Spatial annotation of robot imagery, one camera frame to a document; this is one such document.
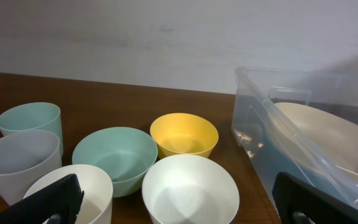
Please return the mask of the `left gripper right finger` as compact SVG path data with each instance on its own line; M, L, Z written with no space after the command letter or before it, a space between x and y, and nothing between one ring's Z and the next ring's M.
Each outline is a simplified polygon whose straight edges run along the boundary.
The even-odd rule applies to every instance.
M284 224L358 224L358 209L287 172L277 174L272 195Z

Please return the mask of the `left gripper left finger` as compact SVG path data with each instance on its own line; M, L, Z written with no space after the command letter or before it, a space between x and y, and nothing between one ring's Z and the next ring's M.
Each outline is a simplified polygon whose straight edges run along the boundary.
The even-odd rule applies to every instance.
M85 192L68 174L0 213L0 223L75 223Z

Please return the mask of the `cream cup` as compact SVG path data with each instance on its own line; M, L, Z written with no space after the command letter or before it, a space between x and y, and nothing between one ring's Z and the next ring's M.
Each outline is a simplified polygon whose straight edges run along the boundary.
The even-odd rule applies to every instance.
M110 224L113 186L108 174L96 166L77 164L53 170L36 181L25 196L34 194L68 174L77 176L81 190L85 193L75 223Z

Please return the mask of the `dark blue plate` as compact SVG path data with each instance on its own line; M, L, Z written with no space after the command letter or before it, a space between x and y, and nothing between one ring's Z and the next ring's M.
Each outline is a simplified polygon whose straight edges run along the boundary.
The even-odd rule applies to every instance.
M266 131L258 148L249 152L249 157L271 201L274 201L272 191L276 176L279 172L287 172L343 202L357 203L350 199L351 196L358 198L356 185L344 174L337 177L337 171L329 173L332 164L317 164L315 158L303 151L295 136L286 138Z

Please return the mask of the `beige plate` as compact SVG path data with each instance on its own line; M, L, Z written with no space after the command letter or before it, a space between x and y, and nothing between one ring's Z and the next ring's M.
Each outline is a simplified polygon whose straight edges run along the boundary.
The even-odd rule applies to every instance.
M323 110L296 103L275 103L267 114L273 133L286 138L295 136L294 124L358 186L358 125Z

